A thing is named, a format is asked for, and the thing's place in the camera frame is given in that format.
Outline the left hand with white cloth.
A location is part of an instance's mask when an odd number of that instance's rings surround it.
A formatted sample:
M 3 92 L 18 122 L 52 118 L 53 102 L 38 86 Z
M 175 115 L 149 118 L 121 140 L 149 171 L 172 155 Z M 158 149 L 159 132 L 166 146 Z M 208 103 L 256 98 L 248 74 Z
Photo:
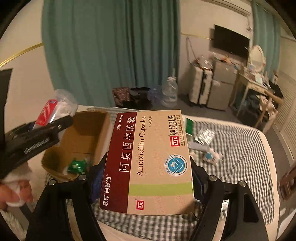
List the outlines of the left hand with white cloth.
M 1 180 L 1 209 L 10 207 L 21 207 L 33 200 L 30 180 L 32 170 L 27 162 L 11 171 Z

